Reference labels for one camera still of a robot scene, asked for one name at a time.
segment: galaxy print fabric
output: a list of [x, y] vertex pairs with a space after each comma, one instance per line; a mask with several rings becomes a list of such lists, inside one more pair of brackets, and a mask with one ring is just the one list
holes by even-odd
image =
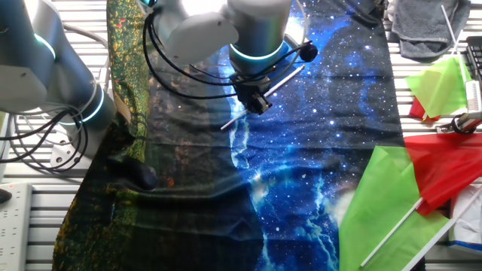
[[[221, 131], [244, 110], [236, 99], [183, 99], [151, 79], [146, 163], [163, 187], [148, 201], [164, 207], [139, 207], [145, 214], [137, 223], [151, 226], [136, 230], [133, 245], [162, 240], [152, 258], [166, 269], [338, 270], [338, 225], [372, 150], [403, 139], [374, 1], [304, 6], [319, 55], [269, 98], [273, 107], [261, 116]], [[288, 27], [302, 24], [294, 5]], [[157, 66], [185, 93], [233, 92]], [[198, 68], [233, 73], [227, 48]], [[179, 258], [185, 253], [196, 260]]]

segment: black cloth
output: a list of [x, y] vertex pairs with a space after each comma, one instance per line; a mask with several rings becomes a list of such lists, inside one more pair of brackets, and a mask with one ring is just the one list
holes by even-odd
[[400, 37], [400, 54], [403, 57], [431, 61], [453, 46], [442, 5], [457, 38], [467, 23], [469, 0], [396, 1], [392, 31]]

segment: white cable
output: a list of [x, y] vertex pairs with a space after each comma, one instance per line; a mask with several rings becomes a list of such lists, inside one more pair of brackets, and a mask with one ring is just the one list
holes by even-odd
[[[108, 50], [108, 42], [103, 37], [97, 35], [96, 33], [93, 33], [91, 31], [87, 31], [87, 30], [83, 30], [82, 28], [79, 28], [77, 26], [70, 26], [70, 25], [65, 24], [65, 23], [63, 24], [63, 28], [65, 30], [76, 32], [79, 35], [83, 35], [85, 37], [92, 38], [94, 41], [100, 42], [105, 47], [105, 49]], [[105, 73], [104, 91], [108, 90], [108, 82], [109, 82], [109, 72], [108, 72], [108, 70], [109, 70], [109, 67], [110, 67], [110, 62], [109, 62], [108, 55], [107, 55], [107, 60], [105, 61], [105, 64], [104, 64], [104, 68], [107, 69], [107, 72]]]

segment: blue space pattern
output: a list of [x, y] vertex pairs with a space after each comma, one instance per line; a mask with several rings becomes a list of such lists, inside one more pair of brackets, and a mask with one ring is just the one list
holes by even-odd
[[[302, 28], [300, 13], [294, 9], [291, 15], [289, 23]], [[360, 148], [349, 143], [351, 132], [344, 129], [357, 124], [333, 114], [335, 108], [340, 113], [343, 102], [332, 99], [330, 92], [337, 85], [346, 89], [354, 87], [353, 95], [346, 100], [358, 105], [353, 116], [357, 114], [367, 125], [373, 124], [380, 122], [380, 118], [371, 107], [373, 100], [369, 100], [368, 93], [382, 78], [379, 71], [365, 66], [361, 55], [377, 54], [371, 52], [376, 46], [370, 42], [361, 47], [364, 52], [332, 53], [333, 46], [342, 47], [351, 42], [346, 40], [346, 33], [338, 35], [349, 27], [357, 28], [350, 16], [312, 17], [310, 29], [315, 30], [309, 38], [319, 49], [315, 61], [270, 97], [274, 106], [268, 112], [261, 116], [248, 115], [230, 127], [231, 158], [243, 181], [250, 183], [251, 201], [264, 233], [264, 247], [256, 270], [338, 270], [340, 215], [334, 211], [338, 204], [337, 192], [344, 185], [352, 185], [354, 189], [363, 169], [351, 173], [349, 167], [355, 161], [339, 151]], [[331, 53], [325, 52], [327, 46], [331, 47]], [[227, 60], [220, 64], [229, 66]], [[232, 72], [230, 68], [220, 71], [224, 75]], [[357, 80], [353, 84], [342, 83], [345, 80], [335, 82], [340, 73], [345, 73], [346, 82]], [[384, 102], [384, 96], [377, 98]], [[244, 107], [237, 99], [229, 100], [231, 117], [235, 117]], [[338, 159], [335, 167], [331, 165], [331, 157]]]

